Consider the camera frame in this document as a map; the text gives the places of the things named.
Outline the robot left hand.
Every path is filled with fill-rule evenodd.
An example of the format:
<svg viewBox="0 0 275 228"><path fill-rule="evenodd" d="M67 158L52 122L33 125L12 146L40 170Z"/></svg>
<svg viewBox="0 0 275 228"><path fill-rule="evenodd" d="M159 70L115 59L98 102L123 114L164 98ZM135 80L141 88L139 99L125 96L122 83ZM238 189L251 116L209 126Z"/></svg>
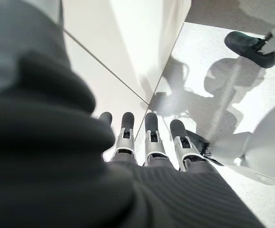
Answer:
<svg viewBox="0 0 275 228"><path fill-rule="evenodd" d="M0 0L0 228L260 228L205 161L102 153L115 137L71 69L59 0Z"/></svg>

